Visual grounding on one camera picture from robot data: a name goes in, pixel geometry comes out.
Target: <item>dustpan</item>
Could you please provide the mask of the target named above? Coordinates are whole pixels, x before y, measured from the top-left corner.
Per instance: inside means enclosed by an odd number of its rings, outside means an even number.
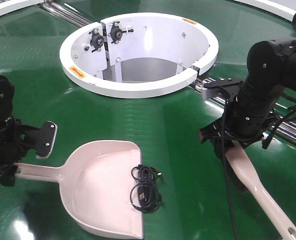
[[[64,208],[92,234],[142,239],[142,213],[129,204],[131,169],[140,163],[133,142],[99,140],[77,148],[61,167],[17,163],[16,177],[59,183]]]

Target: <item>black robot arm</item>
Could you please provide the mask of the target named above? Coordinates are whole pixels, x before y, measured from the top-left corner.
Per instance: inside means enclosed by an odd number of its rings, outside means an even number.
[[[28,150],[35,149],[38,158],[47,158],[55,141],[57,126],[47,121],[41,128],[23,125],[12,116],[14,86],[0,75],[0,183],[13,186],[16,167]]]
[[[296,91],[296,38],[256,43],[248,53],[247,68],[246,81],[239,83],[236,97],[230,98],[226,104],[225,121],[221,117],[199,129],[198,137],[202,143],[209,139],[219,142],[236,140],[246,147],[262,139],[262,133],[279,120],[273,107],[284,89]],[[216,93],[227,99],[229,91],[225,86],[229,81],[224,80],[223,83]],[[203,84],[203,91],[213,91],[213,84]]]

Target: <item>green conveyor belt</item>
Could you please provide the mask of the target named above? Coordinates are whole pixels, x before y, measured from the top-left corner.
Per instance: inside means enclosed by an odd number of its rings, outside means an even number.
[[[219,54],[203,77],[215,79],[244,79],[254,43],[294,36],[288,21],[227,0],[66,2],[93,21],[159,12],[205,25],[219,40]],[[14,116],[28,125],[52,120],[59,126],[50,158],[35,159],[30,151],[23,162],[56,167],[86,142],[133,141],[143,163],[164,177],[158,182],[163,205],[144,215],[145,240],[234,239],[221,162],[211,144],[201,145],[196,137],[198,128],[217,119],[221,110],[188,87],[161,97],[116,99],[75,85],[61,68],[59,48],[76,29],[37,6],[0,17],[0,74],[16,87]],[[296,146],[277,137],[267,150],[258,142],[246,151],[267,190],[296,225]],[[232,187],[232,199],[240,239],[280,239],[250,193]],[[15,187],[0,185],[0,240],[103,239],[82,230],[66,213],[58,184],[18,179]]]

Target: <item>orange warning label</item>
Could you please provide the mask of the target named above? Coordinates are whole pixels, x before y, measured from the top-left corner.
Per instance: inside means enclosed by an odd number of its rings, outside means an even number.
[[[71,66],[69,69],[79,78],[85,78],[86,74],[82,72],[80,69],[78,69],[76,66]]]
[[[190,20],[190,19],[187,19],[187,18],[183,18],[182,20],[184,20],[187,23],[193,24],[193,25],[196,25],[197,24],[197,22],[195,22],[193,20]]]

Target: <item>bolt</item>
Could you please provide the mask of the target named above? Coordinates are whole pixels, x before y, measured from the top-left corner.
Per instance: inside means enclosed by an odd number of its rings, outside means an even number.
[[[120,39],[122,37],[122,32],[121,31],[117,31],[114,36],[118,39]]]
[[[97,39],[97,45],[98,46],[103,46],[103,44],[104,44],[103,39],[101,39],[101,38]]]

